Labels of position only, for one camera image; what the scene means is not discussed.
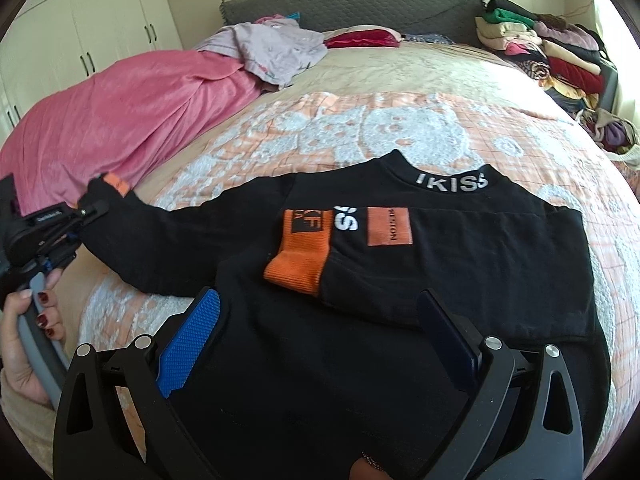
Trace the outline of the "right hand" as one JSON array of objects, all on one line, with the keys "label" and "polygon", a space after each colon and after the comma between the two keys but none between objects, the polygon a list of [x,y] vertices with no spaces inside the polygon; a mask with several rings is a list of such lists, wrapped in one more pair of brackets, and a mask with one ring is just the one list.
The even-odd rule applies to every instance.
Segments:
[{"label": "right hand", "polygon": [[350,468],[349,480],[390,480],[390,476],[371,457],[363,455]]}]

